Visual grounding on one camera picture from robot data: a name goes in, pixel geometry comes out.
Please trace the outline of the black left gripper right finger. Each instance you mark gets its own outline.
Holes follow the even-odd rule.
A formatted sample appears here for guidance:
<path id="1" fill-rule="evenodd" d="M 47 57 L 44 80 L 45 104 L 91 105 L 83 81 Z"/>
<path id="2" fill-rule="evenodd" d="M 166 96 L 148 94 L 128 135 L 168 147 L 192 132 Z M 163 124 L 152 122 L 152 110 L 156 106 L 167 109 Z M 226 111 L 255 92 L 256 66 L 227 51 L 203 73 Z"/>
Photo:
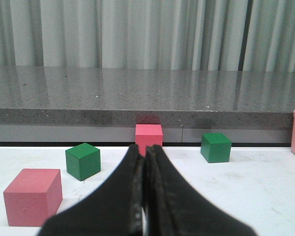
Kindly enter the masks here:
<path id="1" fill-rule="evenodd" d="M 146 151 L 144 211 L 148 236 L 256 235 L 199 194 L 158 145 Z"/>

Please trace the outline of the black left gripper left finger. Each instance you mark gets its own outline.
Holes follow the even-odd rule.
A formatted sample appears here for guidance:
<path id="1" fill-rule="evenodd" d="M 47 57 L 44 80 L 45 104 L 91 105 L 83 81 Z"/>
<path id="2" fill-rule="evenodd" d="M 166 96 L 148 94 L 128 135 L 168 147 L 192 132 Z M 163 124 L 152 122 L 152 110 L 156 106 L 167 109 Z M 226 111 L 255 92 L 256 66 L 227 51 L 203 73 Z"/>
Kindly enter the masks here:
<path id="1" fill-rule="evenodd" d="M 49 218 L 40 236 L 143 235 L 143 165 L 137 145 L 89 196 Z"/>

